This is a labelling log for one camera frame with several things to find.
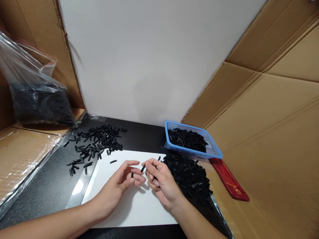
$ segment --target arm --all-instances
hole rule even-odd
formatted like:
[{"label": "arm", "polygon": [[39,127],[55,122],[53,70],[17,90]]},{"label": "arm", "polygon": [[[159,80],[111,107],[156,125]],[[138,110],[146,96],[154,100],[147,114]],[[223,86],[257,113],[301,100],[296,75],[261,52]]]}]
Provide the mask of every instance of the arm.
[{"label": "arm", "polygon": [[142,163],[142,166],[145,164],[147,184],[155,191],[160,202],[170,210],[188,239],[225,238],[183,196],[166,164],[153,158]]},{"label": "arm", "polygon": [[139,169],[130,167],[139,163],[139,161],[125,161],[89,202],[3,229],[0,231],[0,238],[71,239],[78,237],[93,225],[104,221],[130,186],[133,184],[139,186],[146,181]]}]

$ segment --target finger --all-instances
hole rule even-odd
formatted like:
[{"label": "finger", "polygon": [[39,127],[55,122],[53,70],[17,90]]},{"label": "finger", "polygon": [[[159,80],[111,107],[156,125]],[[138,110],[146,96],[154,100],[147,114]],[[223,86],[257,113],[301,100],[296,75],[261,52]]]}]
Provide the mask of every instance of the finger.
[{"label": "finger", "polygon": [[147,181],[147,185],[153,189],[154,191],[158,192],[160,191],[160,188],[159,187],[156,187],[154,184],[152,184],[150,181]]},{"label": "finger", "polygon": [[[132,177],[131,173],[126,176],[127,179],[129,179],[131,177]],[[141,183],[145,183],[146,182],[146,178],[142,177],[141,175],[135,174],[135,173],[133,173],[133,178],[135,180],[140,181]]]},{"label": "finger", "polygon": [[134,167],[131,167],[131,166],[127,167],[127,169],[125,170],[125,173],[135,173],[135,174],[139,174],[139,175],[143,174],[143,172],[141,172],[140,169],[134,168]]},{"label": "finger", "polygon": [[148,178],[149,178],[151,181],[153,181],[154,176],[153,176],[152,174],[150,174],[147,170],[146,170],[146,172],[145,172],[145,175],[148,176]]},{"label": "finger", "polygon": [[125,175],[125,170],[130,166],[130,165],[139,165],[140,162],[136,160],[126,160],[120,167],[119,169],[113,174],[117,180],[121,180],[122,177]]},{"label": "finger", "polygon": [[157,161],[157,160],[154,159],[154,158],[150,158],[149,160],[146,160],[145,162],[143,162],[143,163],[142,163],[142,166],[144,166],[147,162],[151,163],[151,164],[154,165],[155,167],[164,164],[164,163],[162,163],[162,162],[160,162],[160,161]]},{"label": "finger", "polygon": [[120,184],[120,188],[122,189],[122,192],[125,192],[134,183],[135,183],[134,178],[129,178],[129,179],[125,180],[123,183]]},{"label": "finger", "polygon": [[119,170],[125,170],[128,166],[139,165],[140,162],[136,160],[126,160],[119,168]]},{"label": "finger", "polygon": [[163,173],[161,173],[159,170],[157,170],[154,165],[152,165],[150,162],[147,162],[145,164],[146,166],[146,170],[152,174],[154,177],[158,178],[159,180],[161,180],[161,178],[164,176]]},{"label": "finger", "polygon": [[151,184],[155,185],[156,187],[159,187],[159,186],[160,186],[159,182],[158,182],[156,179],[154,179],[154,178],[153,178],[153,180],[150,179],[150,174],[146,175],[146,177],[147,177],[147,180],[148,180]]}]

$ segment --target hand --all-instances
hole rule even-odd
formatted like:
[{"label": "hand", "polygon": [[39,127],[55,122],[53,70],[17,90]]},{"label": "hand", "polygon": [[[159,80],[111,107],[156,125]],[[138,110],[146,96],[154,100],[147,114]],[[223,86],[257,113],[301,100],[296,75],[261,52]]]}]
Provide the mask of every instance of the hand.
[{"label": "hand", "polygon": [[139,165],[139,161],[125,161],[120,168],[107,181],[100,192],[88,203],[96,210],[97,220],[104,221],[116,208],[121,200],[123,193],[133,184],[141,185],[146,181],[141,175],[140,169],[131,167]]},{"label": "hand", "polygon": [[145,164],[145,174],[148,179],[147,184],[155,191],[160,202],[167,207],[168,210],[172,210],[180,199],[184,198],[173,175],[170,173],[166,164],[154,158],[145,161],[142,163],[142,166]]}]

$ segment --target white board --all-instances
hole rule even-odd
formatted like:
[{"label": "white board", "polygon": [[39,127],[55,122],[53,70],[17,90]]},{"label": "white board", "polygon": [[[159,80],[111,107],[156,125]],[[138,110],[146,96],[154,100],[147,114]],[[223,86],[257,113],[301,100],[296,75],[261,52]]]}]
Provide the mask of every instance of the white board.
[{"label": "white board", "polygon": [[[106,151],[104,151],[102,160],[99,160],[95,166],[82,204],[98,194],[125,160],[138,160],[142,163],[150,158],[158,159],[159,156],[163,158],[165,154],[123,150],[112,152],[110,156],[107,156]],[[130,187],[123,195],[114,212],[105,221],[95,225],[93,228],[167,224],[177,224],[177,222],[171,213],[163,207],[146,181],[140,187],[135,185]]]},{"label": "white board", "polygon": [[183,118],[266,0],[59,2],[87,112],[163,126]]}]

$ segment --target red tray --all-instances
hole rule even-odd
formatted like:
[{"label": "red tray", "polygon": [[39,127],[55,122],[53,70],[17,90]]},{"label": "red tray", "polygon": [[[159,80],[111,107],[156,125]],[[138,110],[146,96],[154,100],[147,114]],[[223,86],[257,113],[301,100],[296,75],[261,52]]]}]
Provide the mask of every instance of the red tray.
[{"label": "red tray", "polygon": [[247,193],[243,190],[233,174],[229,171],[224,161],[218,158],[211,158],[209,160],[230,196],[236,200],[249,201]]}]

